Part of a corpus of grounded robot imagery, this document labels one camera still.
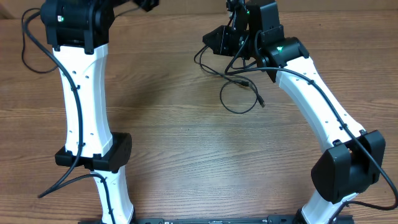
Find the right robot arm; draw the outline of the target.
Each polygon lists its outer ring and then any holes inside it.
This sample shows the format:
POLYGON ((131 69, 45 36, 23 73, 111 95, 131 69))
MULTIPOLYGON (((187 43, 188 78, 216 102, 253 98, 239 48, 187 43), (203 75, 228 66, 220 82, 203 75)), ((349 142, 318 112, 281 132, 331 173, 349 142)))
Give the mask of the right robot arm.
POLYGON ((340 105, 323 82, 308 50, 286 37, 275 1, 228 1, 230 22, 204 35, 214 54, 254 59, 232 70, 236 83, 243 73, 264 71, 297 105, 315 133, 322 156, 311 171, 315 192, 294 216, 278 223, 349 223, 343 207, 380 177, 386 142, 379 131, 367 132, 340 105))

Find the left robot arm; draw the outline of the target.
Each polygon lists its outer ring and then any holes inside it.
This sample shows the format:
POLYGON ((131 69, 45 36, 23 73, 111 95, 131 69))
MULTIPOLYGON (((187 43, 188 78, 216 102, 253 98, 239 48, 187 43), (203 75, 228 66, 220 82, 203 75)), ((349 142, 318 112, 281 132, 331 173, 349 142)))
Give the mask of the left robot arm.
POLYGON ((59 166, 89 170, 103 214, 100 223, 132 223, 126 164, 129 133, 109 129, 104 78, 114 8, 127 0, 46 0, 40 8, 47 42, 63 85, 67 116, 65 145, 55 154, 59 166))

